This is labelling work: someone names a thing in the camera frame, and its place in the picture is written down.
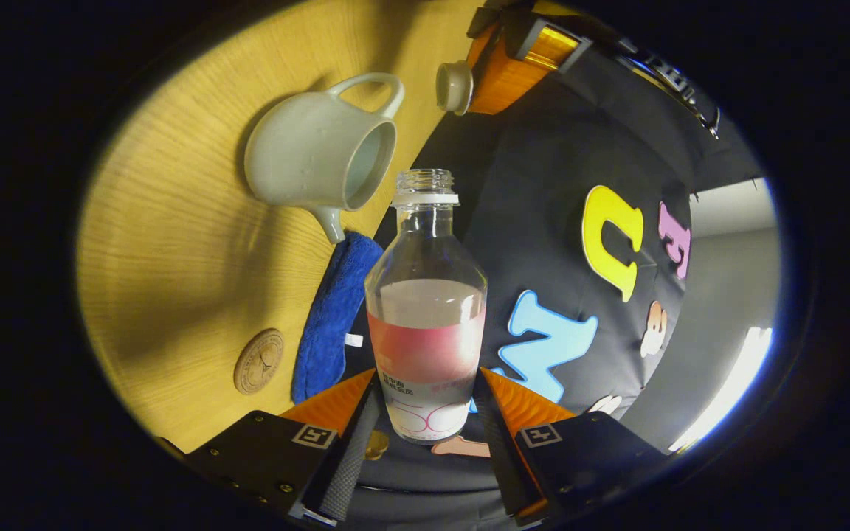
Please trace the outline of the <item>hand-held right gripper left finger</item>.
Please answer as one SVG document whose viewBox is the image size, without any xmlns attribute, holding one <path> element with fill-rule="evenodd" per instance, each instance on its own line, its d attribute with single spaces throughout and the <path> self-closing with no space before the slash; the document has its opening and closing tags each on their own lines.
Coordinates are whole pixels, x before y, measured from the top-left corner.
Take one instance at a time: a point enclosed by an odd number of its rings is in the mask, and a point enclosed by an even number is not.
<svg viewBox="0 0 850 531">
<path fill-rule="evenodd" d="M 281 518 L 335 527 L 347 518 L 380 414 L 380 380 L 369 369 L 284 413 L 251 411 L 185 460 Z"/>
</svg>

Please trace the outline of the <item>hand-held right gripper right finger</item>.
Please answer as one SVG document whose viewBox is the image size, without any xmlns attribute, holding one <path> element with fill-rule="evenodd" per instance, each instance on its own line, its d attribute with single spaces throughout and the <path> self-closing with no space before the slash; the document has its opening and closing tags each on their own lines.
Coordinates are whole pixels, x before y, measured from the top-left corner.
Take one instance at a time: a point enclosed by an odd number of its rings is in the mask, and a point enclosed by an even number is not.
<svg viewBox="0 0 850 531">
<path fill-rule="evenodd" d="M 671 461 L 610 414 L 574 414 L 485 367 L 473 399 L 502 503 L 521 527 L 586 517 L 652 483 Z"/>
</svg>

